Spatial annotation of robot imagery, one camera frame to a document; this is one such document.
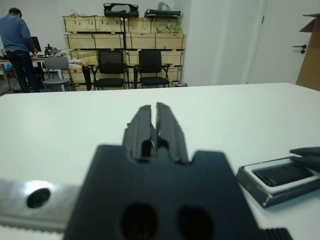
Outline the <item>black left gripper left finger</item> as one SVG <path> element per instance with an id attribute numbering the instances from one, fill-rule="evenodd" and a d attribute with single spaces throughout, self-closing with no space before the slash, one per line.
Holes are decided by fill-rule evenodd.
<path id="1" fill-rule="evenodd" d="M 151 106 L 141 106 L 124 131 L 122 146 L 131 158 L 149 161 L 153 150 L 153 125 Z"/>

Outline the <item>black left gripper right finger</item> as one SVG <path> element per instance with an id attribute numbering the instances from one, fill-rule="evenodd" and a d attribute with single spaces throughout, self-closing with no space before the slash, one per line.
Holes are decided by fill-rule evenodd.
<path id="1" fill-rule="evenodd" d="M 171 108 L 161 102 L 156 103 L 156 149 L 164 148 L 170 158 L 177 163 L 188 163 L 188 152 L 184 132 Z"/>

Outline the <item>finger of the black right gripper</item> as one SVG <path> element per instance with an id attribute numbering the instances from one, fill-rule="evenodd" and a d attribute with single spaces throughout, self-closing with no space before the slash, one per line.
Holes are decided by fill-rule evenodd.
<path id="1" fill-rule="evenodd" d="M 290 153 L 301 157 L 319 157 L 320 147 L 302 147 L 292 149 Z"/>
<path id="2" fill-rule="evenodd" d="M 294 163 L 311 169 L 316 172 L 320 172 L 320 158 L 315 156 L 307 156 L 307 157 L 298 157 L 298 156 L 292 156 L 291 161 Z"/>

